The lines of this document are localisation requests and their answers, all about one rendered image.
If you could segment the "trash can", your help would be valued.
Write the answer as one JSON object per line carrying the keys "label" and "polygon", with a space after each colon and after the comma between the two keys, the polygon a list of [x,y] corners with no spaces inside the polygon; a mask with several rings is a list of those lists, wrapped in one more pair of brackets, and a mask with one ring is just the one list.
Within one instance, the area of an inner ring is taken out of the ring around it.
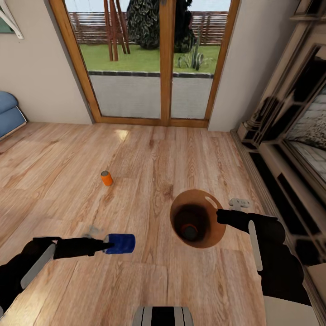
{"label": "trash can", "polygon": [[[217,209],[206,196],[216,203]],[[195,249],[211,248],[221,241],[226,230],[226,224],[217,222],[218,209],[223,207],[210,193],[199,189],[183,191],[173,200],[170,207],[171,227],[186,245]],[[191,242],[185,239],[180,231],[181,226],[188,223],[197,228],[197,238]]]}

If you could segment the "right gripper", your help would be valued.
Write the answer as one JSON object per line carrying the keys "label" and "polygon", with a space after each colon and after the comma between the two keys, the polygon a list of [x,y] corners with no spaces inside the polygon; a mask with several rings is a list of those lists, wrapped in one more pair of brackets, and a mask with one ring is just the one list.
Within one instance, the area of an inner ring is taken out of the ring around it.
{"label": "right gripper", "polygon": [[217,222],[218,223],[231,225],[231,226],[241,230],[237,225],[237,218],[241,214],[243,214],[242,211],[234,211],[234,210],[229,211],[229,210],[224,210],[224,209],[218,209],[216,214],[217,214]]}

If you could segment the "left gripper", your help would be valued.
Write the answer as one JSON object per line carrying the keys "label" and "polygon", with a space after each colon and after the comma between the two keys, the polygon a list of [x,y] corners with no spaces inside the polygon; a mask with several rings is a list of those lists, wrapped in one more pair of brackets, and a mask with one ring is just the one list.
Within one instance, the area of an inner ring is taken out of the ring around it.
{"label": "left gripper", "polygon": [[114,243],[103,243],[103,240],[94,238],[72,238],[68,258],[80,256],[94,256],[95,251],[101,251],[106,248],[111,248]]}

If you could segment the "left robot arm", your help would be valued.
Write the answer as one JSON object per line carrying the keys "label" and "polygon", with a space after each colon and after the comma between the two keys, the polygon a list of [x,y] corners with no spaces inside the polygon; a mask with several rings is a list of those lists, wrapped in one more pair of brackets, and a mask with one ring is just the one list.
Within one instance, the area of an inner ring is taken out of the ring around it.
{"label": "left robot arm", "polygon": [[[1,265],[0,318],[53,255],[53,259],[91,257],[95,255],[95,251],[101,251],[115,245],[114,243],[103,243],[103,240],[92,238],[91,235],[97,235],[99,231],[97,227],[89,225],[83,231],[81,238],[34,237],[33,241],[25,246],[22,254],[16,255],[7,264]],[[53,243],[53,240],[58,240],[57,244]]]}

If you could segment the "can of soda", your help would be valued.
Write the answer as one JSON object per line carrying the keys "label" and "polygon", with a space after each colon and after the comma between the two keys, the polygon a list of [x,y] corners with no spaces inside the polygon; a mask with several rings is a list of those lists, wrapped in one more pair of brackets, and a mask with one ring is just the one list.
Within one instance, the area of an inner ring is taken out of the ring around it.
{"label": "can of soda", "polygon": [[108,234],[105,235],[103,243],[115,244],[111,248],[103,249],[105,254],[128,254],[136,247],[136,237],[134,234]]}
{"label": "can of soda", "polygon": [[103,171],[101,173],[101,178],[106,186],[109,186],[113,183],[113,179],[108,171]]}
{"label": "can of soda", "polygon": [[180,228],[181,234],[189,242],[194,241],[197,238],[197,228],[192,224],[184,224]]}

